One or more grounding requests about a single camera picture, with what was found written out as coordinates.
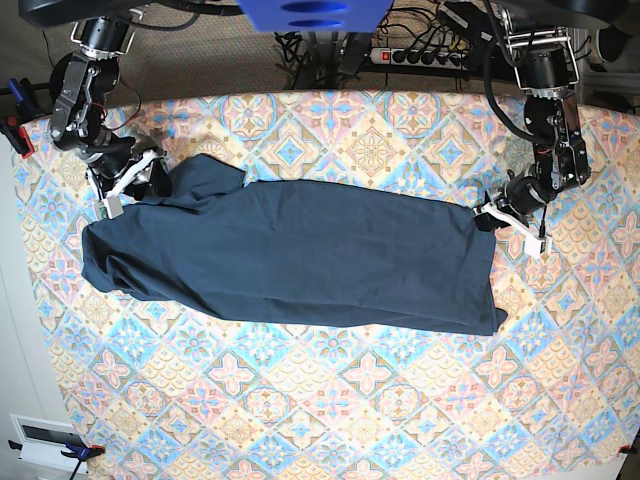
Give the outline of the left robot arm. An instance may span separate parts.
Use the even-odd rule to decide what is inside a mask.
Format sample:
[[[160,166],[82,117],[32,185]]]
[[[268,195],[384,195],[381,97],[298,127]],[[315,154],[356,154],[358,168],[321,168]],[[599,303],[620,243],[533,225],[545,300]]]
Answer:
[[[560,193],[583,186],[591,168],[574,91],[580,76],[568,28],[518,21],[505,7],[496,15],[488,1],[483,5],[492,27],[485,50],[485,96],[507,130],[533,148],[533,163],[519,174],[509,171],[509,179],[486,191],[474,209],[478,229],[491,232],[509,226],[526,228],[533,214],[545,211]],[[494,95],[489,57],[495,49],[513,68],[517,86],[526,94],[525,129],[515,125]]]

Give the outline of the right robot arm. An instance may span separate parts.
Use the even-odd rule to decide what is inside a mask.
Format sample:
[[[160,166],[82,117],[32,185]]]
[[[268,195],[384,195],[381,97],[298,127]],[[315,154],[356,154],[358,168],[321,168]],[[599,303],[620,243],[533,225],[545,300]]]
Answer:
[[[120,80],[118,58],[133,39],[128,30],[125,18],[85,21],[81,34],[71,37],[79,49],[58,62],[51,77],[49,136],[57,149],[84,162],[100,200],[172,193],[162,147],[146,136],[119,136],[105,125],[107,96]]]

